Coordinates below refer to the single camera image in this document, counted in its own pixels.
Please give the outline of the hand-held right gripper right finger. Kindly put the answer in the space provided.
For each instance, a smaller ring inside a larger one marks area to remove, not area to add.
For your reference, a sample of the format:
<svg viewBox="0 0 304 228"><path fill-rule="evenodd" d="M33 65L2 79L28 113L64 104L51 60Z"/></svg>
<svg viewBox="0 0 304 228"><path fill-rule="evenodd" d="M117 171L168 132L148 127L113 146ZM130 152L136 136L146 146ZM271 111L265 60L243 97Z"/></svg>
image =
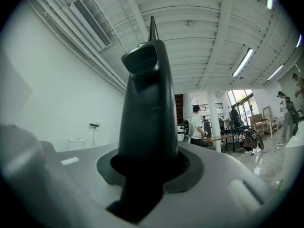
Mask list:
<svg viewBox="0 0 304 228"><path fill-rule="evenodd" d="M273 198L273 188L230 155L179 142L204 172L188 191L166 194L143 224L244 224Z"/></svg>

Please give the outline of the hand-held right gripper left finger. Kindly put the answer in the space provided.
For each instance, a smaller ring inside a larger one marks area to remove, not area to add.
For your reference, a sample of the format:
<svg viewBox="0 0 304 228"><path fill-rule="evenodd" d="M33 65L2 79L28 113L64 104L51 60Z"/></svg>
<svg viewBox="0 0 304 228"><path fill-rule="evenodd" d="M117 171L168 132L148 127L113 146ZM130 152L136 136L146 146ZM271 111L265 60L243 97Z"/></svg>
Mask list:
<svg viewBox="0 0 304 228"><path fill-rule="evenodd" d="M118 143L81 149L75 151L57 152L57 157L63 161L77 157L79 161L64 166L73 181L93 201L104 209L106 214L118 218L106 208L120 199L125 177L114 170L110 160L117 154ZM98 160L105 160L106 171L110 173L112 181L108 183L97 169Z"/></svg>

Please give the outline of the wooden table black legs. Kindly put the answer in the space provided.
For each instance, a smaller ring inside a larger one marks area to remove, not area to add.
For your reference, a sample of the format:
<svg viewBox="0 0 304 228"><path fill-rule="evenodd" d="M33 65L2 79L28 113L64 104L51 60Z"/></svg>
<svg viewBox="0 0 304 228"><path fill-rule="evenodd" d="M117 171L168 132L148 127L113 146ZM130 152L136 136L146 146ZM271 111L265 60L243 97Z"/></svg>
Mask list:
<svg viewBox="0 0 304 228"><path fill-rule="evenodd" d="M232 155L231 152L235 152L235 136L233 134L203 138L201 144L209 147L214 145L216 151L229 155Z"/></svg>

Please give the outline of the white pillar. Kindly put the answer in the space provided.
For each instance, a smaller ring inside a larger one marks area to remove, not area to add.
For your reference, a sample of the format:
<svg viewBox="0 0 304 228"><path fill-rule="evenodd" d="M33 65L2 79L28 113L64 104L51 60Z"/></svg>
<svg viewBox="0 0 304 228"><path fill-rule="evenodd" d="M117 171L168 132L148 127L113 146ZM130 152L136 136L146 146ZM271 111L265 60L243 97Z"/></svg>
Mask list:
<svg viewBox="0 0 304 228"><path fill-rule="evenodd" d="M221 137L219 119L218 119L214 94L210 91L207 91L206 97L207 97L207 103L209 106L209 114L210 114L211 127L212 127L212 137L213 138Z"/></svg>

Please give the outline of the black balcony railing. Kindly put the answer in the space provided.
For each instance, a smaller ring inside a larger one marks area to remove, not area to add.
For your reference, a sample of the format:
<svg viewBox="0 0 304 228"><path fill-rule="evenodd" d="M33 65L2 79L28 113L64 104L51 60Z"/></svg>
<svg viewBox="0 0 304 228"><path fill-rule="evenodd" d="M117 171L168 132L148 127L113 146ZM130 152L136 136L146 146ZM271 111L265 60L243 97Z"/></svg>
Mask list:
<svg viewBox="0 0 304 228"><path fill-rule="evenodd" d="M200 108L200 111L204 111L204 112L209 111L209 105L208 104L201 104L201 105L199 104L198 106ZM217 110L223 110L224 109L222 103L215 103L215 107L216 107Z"/></svg>

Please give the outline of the white-legged wooden bench table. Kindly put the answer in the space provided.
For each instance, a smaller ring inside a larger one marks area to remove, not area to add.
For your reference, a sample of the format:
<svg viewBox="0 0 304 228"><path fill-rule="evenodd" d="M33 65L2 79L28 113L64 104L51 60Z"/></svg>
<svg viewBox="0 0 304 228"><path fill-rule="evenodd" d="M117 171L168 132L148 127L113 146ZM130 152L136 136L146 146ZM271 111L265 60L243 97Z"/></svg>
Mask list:
<svg viewBox="0 0 304 228"><path fill-rule="evenodd" d="M270 135L278 132L278 119L272 115L270 106L262 108L261 114L254 114L249 117L249 126L261 135Z"/></svg>

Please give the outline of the white bathtub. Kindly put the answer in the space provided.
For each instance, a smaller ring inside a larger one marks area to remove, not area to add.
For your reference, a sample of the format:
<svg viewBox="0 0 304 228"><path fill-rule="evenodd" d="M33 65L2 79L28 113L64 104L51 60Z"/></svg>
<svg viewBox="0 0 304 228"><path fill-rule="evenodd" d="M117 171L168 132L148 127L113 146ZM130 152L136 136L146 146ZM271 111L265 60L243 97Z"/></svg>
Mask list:
<svg viewBox="0 0 304 228"><path fill-rule="evenodd" d="M282 166L282 190L294 184L304 164L304 135L293 136L285 147Z"/></svg>

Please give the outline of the brown wooden staircase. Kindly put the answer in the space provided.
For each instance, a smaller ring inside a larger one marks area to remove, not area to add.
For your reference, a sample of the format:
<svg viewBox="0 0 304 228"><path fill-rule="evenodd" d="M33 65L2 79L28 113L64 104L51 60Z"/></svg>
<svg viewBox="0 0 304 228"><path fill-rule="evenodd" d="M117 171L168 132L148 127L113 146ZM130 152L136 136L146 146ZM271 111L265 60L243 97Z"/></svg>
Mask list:
<svg viewBox="0 0 304 228"><path fill-rule="evenodd" d="M175 95L175 104L176 104L176 114L177 114L177 124L183 125L183 103L184 103L184 94Z"/></svg>

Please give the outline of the glass entrance door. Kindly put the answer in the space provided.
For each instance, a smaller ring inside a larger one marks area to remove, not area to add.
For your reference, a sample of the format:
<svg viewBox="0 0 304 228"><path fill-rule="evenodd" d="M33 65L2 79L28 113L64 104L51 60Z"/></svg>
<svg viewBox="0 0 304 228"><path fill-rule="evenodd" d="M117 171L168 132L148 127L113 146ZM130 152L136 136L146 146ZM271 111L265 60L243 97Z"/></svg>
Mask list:
<svg viewBox="0 0 304 228"><path fill-rule="evenodd" d="M242 121L258 113L256 101L251 89L230 90L227 93L231 108L235 108Z"/></svg>

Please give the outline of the bundle of white pipes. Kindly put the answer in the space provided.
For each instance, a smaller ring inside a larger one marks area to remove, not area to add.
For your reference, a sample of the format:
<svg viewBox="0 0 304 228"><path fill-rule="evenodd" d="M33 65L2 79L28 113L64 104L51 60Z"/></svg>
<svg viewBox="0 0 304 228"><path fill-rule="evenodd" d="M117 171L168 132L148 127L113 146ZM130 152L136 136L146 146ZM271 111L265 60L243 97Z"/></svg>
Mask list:
<svg viewBox="0 0 304 228"><path fill-rule="evenodd" d="M123 92L126 91L126 81L101 55L102 51L109 48L112 43L101 50L71 12L71 4L67 4L64 0L28 1L35 12L42 13L46 24L58 33L59 38L67 44L69 49L115 87Z"/></svg>

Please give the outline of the white ceiling air vent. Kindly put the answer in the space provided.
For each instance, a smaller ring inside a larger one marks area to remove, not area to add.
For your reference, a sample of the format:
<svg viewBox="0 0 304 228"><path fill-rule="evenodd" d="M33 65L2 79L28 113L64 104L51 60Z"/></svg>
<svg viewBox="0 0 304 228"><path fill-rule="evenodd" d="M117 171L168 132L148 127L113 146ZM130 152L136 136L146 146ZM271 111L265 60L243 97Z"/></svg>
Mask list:
<svg viewBox="0 0 304 228"><path fill-rule="evenodd" d="M105 34L100 25L97 23L96 19L81 0L73 1L71 3L70 10L79 20L80 24L84 26L101 50L111 44L108 36Z"/></svg>

